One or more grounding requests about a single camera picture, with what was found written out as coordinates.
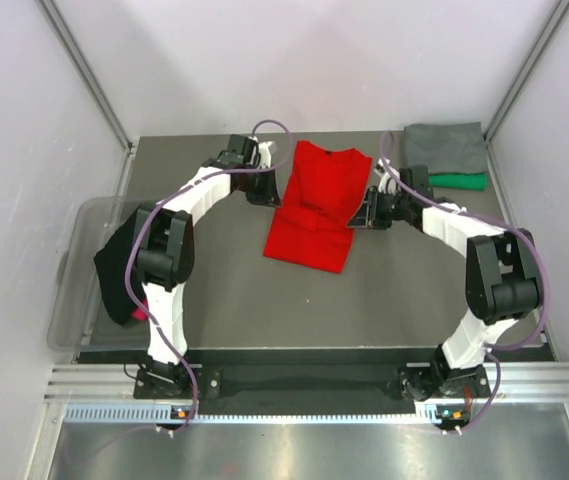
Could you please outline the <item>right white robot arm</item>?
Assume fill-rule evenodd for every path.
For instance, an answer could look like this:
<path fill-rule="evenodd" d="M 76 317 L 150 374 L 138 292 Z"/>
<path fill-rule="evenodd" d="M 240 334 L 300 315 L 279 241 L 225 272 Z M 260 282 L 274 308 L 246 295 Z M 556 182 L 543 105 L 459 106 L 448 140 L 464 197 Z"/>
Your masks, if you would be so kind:
<path fill-rule="evenodd" d="M 533 237 L 435 197 L 424 166 L 396 170 L 379 161 L 375 172 L 380 181 L 366 190 L 349 226 L 385 230 L 405 222 L 465 260 L 467 310 L 459 325 L 435 349 L 428 367 L 405 367 L 398 373 L 405 395 L 414 400 L 460 395 L 478 385 L 486 355 L 502 334 L 543 300 L 541 274 L 530 251 Z"/>

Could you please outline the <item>red t shirt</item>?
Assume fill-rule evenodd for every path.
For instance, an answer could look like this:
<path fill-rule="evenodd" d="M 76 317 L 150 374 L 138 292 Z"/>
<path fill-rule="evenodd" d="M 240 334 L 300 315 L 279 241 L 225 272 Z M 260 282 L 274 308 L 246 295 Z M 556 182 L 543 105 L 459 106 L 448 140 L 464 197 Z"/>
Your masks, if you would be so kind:
<path fill-rule="evenodd" d="M 330 151 L 298 142 L 263 255 L 341 273 L 354 238 L 348 222 L 362 203 L 371 168 L 372 159 L 357 149 Z"/>

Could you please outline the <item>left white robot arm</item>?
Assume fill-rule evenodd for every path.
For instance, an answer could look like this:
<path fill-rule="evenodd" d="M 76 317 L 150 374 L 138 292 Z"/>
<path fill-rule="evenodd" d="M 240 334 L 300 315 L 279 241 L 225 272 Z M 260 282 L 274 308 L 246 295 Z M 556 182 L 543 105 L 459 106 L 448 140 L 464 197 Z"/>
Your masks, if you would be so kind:
<path fill-rule="evenodd" d="M 136 214 L 125 287 L 148 315 L 150 343 L 135 395 L 178 397 L 194 386 L 187 365 L 183 296 L 195 264 L 194 230 L 216 204 L 236 191 L 253 205 L 279 207 L 273 141 L 233 135 L 178 192 Z"/>

